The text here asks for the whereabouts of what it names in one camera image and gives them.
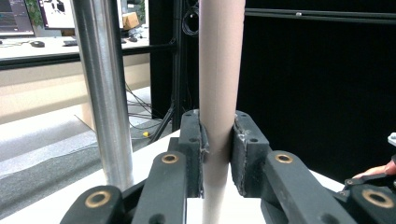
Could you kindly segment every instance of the metal pole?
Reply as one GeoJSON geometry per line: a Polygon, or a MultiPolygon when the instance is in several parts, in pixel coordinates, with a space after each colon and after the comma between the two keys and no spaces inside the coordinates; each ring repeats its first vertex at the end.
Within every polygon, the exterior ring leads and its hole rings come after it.
{"type": "Polygon", "coordinates": [[[132,145],[117,1],[71,2],[106,181],[125,190],[133,184],[132,145]]]}

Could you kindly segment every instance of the paper tube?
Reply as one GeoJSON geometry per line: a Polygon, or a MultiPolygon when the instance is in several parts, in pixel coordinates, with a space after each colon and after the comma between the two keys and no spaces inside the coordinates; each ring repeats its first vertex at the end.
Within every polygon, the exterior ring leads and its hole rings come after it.
{"type": "Polygon", "coordinates": [[[219,222],[227,182],[245,0],[201,0],[199,8],[200,121],[209,141],[203,223],[211,224],[219,222]]]}

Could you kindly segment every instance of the white table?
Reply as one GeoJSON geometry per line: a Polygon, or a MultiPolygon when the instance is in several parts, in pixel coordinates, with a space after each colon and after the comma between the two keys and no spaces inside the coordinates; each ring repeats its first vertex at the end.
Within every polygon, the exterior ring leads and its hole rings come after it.
{"type": "MultiPolygon", "coordinates": [[[[0,60],[19,57],[77,53],[78,46],[64,47],[65,40],[74,39],[70,36],[5,39],[2,40],[3,44],[0,45],[0,60]],[[29,41],[42,41],[45,43],[45,47],[34,48],[29,43],[23,43],[18,46],[13,46],[13,44],[29,41]]],[[[137,42],[130,42],[129,40],[126,40],[126,42],[126,44],[121,44],[123,49],[144,47],[149,45],[148,38],[139,38],[137,42]]]]}
{"type": "MultiPolygon", "coordinates": [[[[138,183],[149,175],[153,159],[160,153],[165,152],[170,137],[178,137],[179,131],[147,146],[134,153],[134,180],[138,183]]],[[[339,191],[343,185],[323,175],[314,173],[318,181],[328,189],[339,191]]],[[[21,211],[0,220],[0,224],[15,223],[59,223],[66,211],[76,198],[85,190],[106,183],[103,171],[97,171],[76,183],[61,189],[50,196],[34,203],[21,211]]],[[[233,184],[229,172],[225,191],[220,223],[264,223],[260,208],[261,199],[245,199],[241,197],[233,184]]],[[[202,199],[187,200],[187,223],[202,223],[202,199]]]]}

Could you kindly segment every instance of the computer monitor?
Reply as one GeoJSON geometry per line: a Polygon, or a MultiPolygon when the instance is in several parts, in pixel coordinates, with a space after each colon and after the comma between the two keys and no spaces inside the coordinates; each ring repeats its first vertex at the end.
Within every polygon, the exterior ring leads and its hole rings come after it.
{"type": "Polygon", "coordinates": [[[0,0],[0,38],[33,35],[24,0],[0,0]]]}
{"type": "MultiPolygon", "coordinates": [[[[45,29],[74,29],[73,10],[70,0],[37,0],[45,29]]],[[[122,28],[121,2],[117,0],[119,23],[122,28]]]]}

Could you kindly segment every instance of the finger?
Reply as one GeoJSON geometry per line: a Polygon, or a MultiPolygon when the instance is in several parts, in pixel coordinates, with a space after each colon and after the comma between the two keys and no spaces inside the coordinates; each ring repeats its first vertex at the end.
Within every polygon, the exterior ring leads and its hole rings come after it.
{"type": "Polygon", "coordinates": [[[385,167],[385,174],[396,175],[396,164],[393,161],[390,161],[385,167]]]}
{"type": "Polygon", "coordinates": [[[366,172],[364,172],[364,173],[355,175],[355,176],[353,176],[352,178],[361,178],[361,177],[364,176],[364,175],[378,175],[378,174],[384,174],[384,173],[385,173],[385,169],[386,169],[386,166],[385,166],[385,165],[383,165],[383,166],[377,166],[377,167],[368,169],[368,170],[367,170],[366,172]]]}

